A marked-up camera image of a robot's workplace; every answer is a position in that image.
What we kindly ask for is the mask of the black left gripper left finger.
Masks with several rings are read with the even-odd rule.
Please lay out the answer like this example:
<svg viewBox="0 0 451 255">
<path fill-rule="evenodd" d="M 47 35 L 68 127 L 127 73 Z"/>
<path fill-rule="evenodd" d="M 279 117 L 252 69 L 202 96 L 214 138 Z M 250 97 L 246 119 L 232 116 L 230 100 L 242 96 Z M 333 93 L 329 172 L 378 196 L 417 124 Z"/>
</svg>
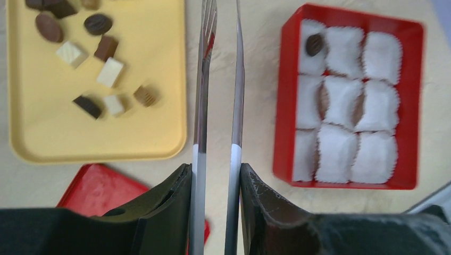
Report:
<svg viewBox="0 0 451 255">
<path fill-rule="evenodd" d="M 102 216 L 65 208 L 1 210 L 1 254 L 185 254 L 191 166 Z"/>
</svg>

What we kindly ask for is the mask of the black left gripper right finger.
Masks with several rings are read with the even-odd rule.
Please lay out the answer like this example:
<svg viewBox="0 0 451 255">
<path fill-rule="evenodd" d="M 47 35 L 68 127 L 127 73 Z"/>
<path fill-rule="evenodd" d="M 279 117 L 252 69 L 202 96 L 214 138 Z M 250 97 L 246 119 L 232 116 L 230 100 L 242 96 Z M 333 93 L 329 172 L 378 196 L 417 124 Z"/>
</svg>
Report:
<svg viewBox="0 0 451 255">
<path fill-rule="evenodd" d="M 313 214 L 243 163 L 241 220 L 246 254 L 450 254 L 450 225 L 418 214 Z"/>
</svg>

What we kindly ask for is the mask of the white square chocolate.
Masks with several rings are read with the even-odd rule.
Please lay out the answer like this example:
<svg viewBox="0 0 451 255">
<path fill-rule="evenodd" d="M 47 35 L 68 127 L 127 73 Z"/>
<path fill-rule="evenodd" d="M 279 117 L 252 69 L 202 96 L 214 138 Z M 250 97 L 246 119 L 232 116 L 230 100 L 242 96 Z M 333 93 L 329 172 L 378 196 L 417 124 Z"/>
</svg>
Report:
<svg viewBox="0 0 451 255">
<path fill-rule="evenodd" d="M 124 64 L 122 62 L 116 60 L 114 57 L 109 57 L 100 71 L 96 82 L 108 88 L 113 88 L 123 68 Z"/>
<path fill-rule="evenodd" d="M 70 41 L 66 41 L 57 51 L 56 55 L 72 68 L 78 68 L 87 58 L 88 54 Z"/>
</svg>

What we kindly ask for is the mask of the dark oval chocolate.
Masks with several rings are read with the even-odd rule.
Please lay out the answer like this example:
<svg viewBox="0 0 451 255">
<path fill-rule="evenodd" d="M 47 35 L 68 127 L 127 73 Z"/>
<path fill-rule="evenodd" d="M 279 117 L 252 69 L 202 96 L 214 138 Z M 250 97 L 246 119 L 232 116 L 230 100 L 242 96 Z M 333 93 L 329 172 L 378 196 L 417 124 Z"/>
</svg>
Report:
<svg viewBox="0 0 451 255">
<path fill-rule="evenodd" d="M 111 29 L 113 20 L 104 14 L 97 13 L 86 18 L 83 24 L 89 34 L 99 36 Z"/>
<path fill-rule="evenodd" d="M 308 36 L 305 42 L 305 52 L 308 56 L 316 56 L 324 48 L 324 39 L 320 33 Z"/>
</svg>

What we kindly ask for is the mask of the metal serving tongs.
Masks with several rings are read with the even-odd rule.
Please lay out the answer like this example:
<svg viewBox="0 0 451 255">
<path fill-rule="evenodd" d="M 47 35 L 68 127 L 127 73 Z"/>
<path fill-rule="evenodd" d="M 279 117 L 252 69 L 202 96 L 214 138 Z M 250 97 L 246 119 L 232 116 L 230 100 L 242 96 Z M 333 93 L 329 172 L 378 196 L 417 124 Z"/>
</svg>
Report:
<svg viewBox="0 0 451 255">
<path fill-rule="evenodd" d="M 243 138 L 245 68 L 239 1 L 236 2 L 236 8 L 237 59 L 224 254 L 237 253 L 240 191 L 239 179 Z M 188 248 L 189 254 L 204 253 L 208 82 L 212 51 L 215 42 L 217 19 L 218 8 L 216 1 L 203 1 L 202 28 L 199 37 L 198 50 L 193 164 L 191 170 L 192 181 Z"/>
</svg>

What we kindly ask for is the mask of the small white chocolate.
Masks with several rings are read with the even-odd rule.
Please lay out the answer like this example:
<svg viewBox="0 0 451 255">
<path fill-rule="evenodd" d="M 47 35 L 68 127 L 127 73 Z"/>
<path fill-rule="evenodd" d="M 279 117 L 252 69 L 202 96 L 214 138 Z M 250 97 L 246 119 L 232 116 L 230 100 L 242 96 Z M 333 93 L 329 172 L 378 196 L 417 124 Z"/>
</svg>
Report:
<svg viewBox="0 0 451 255">
<path fill-rule="evenodd" d="M 118 95 L 106 96 L 103 98 L 103 102 L 108 112 L 114 117 L 118 117 L 127 111 L 124 103 Z"/>
</svg>

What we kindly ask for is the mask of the ridged tan chocolate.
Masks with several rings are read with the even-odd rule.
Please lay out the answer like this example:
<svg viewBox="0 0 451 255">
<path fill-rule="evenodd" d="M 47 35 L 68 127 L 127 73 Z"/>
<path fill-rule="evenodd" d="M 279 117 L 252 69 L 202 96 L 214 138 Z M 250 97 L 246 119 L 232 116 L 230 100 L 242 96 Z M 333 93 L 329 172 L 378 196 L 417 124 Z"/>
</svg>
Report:
<svg viewBox="0 0 451 255">
<path fill-rule="evenodd" d="M 133 93 L 134 99 L 144 107 L 155 105 L 159 98 L 148 86 L 140 85 Z"/>
</svg>

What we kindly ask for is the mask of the dark rectangular chocolate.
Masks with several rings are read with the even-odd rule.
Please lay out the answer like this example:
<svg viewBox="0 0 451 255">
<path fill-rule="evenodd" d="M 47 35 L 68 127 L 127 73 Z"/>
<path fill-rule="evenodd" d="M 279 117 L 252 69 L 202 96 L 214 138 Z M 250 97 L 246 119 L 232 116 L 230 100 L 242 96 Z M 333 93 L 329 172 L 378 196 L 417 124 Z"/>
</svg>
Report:
<svg viewBox="0 0 451 255">
<path fill-rule="evenodd" d="M 80 95 L 77 98 L 75 98 L 72 102 L 96 120 L 99 119 L 100 116 L 102 115 L 101 107 L 89 97 Z"/>
</svg>

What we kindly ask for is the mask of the red chocolate box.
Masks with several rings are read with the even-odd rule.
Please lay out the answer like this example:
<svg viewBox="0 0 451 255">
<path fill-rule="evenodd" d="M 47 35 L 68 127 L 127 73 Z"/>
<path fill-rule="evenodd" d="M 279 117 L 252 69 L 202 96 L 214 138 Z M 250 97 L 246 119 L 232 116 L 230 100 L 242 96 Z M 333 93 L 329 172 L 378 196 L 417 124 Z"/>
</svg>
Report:
<svg viewBox="0 0 451 255">
<path fill-rule="evenodd" d="M 305 52 L 320 33 L 324 48 Z M 282 26 L 273 174 L 302 188 L 412 190 L 424 26 L 315 4 Z"/>
</svg>

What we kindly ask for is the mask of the brown square chocolate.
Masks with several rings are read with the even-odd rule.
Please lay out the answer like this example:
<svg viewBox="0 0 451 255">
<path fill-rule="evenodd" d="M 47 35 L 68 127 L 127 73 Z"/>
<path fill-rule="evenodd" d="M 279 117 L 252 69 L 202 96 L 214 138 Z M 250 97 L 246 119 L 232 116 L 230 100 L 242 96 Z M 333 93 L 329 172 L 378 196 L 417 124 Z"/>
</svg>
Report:
<svg viewBox="0 0 451 255">
<path fill-rule="evenodd" d="M 119 42 L 111 36 L 103 35 L 97 46 L 94 56 L 99 60 L 106 62 L 110 57 L 113 57 Z"/>
</svg>

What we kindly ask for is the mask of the dark oval chocolate on tray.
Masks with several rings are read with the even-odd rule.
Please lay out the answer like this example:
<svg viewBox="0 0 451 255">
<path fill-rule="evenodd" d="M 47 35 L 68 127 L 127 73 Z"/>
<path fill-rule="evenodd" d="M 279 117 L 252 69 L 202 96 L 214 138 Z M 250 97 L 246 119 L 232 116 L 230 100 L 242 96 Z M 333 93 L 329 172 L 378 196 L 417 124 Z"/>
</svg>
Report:
<svg viewBox="0 0 451 255">
<path fill-rule="evenodd" d="M 97 13 L 86 18 L 83 24 L 89 34 L 99 36 L 111 29 L 113 20 L 104 14 Z"/>
</svg>

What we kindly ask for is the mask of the brown oval chocolate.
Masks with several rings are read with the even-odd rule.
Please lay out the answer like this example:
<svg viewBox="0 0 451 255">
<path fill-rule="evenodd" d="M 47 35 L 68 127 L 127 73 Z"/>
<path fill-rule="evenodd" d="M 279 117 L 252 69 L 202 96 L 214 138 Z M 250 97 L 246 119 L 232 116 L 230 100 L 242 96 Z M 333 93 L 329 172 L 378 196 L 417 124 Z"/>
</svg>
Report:
<svg viewBox="0 0 451 255">
<path fill-rule="evenodd" d="M 39 34 L 47 41 L 61 43 L 64 40 L 60 24 L 48 14 L 38 14 L 35 18 L 35 26 Z"/>
</svg>

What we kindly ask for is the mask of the red box lid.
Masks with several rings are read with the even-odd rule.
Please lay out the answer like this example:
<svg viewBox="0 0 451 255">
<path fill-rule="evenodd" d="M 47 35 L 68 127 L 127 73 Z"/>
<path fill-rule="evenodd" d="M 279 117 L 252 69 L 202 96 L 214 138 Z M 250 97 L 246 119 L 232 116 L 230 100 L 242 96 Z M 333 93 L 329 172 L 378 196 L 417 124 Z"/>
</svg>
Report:
<svg viewBox="0 0 451 255">
<path fill-rule="evenodd" d="M 109 210 L 137 198 L 150 189 L 152 188 L 114 171 L 105 165 L 88 164 L 83 166 L 77 173 L 60 200 L 58 207 L 69 209 L 86 217 L 102 216 Z M 188 245 L 185 254 L 189 254 L 189 230 L 190 215 Z M 205 223 L 204 244 L 209 233 L 209 225 Z"/>
</svg>

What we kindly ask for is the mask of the yellow plastic tray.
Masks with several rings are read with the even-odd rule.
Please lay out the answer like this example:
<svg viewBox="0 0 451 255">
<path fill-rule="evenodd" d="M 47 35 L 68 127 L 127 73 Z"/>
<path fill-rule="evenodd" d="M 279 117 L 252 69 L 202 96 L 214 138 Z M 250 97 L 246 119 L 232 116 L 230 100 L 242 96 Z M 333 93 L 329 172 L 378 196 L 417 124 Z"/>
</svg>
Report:
<svg viewBox="0 0 451 255">
<path fill-rule="evenodd" d="M 184 1 L 102 1 L 113 20 L 115 58 L 124 68 L 113 88 L 96 79 L 104 63 L 93 56 L 99 37 L 83 26 L 90 12 L 61 20 L 64 38 L 89 56 L 76 69 L 62 61 L 59 44 L 35 27 L 37 11 L 24 1 L 6 2 L 9 138 L 15 154 L 36 164 L 102 163 L 167 159 L 187 140 Z M 151 107 L 133 93 L 148 86 L 158 95 Z M 102 109 L 94 119 L 72 101 L 83 95 Z M 112 116 L 103 98 L 118 95 L 126 112 Z"/>
</svg>

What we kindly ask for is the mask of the black aluminium base frame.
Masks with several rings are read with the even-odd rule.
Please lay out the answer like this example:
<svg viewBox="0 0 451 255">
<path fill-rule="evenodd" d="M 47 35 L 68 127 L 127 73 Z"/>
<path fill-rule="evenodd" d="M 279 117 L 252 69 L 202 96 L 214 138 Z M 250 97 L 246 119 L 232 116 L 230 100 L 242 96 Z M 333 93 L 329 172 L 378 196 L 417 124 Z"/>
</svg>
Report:
<svg viewBox="0 0 451 255">
<path fill-rule="evenodd" d="M 430 206 L 439 206 L 445 216 L 450 220 L 450 182 L 446 183 L 420 202 L 414 204 L 412 207 L 407 209 L 405 213 L 420 213 Z"/>
</svg>

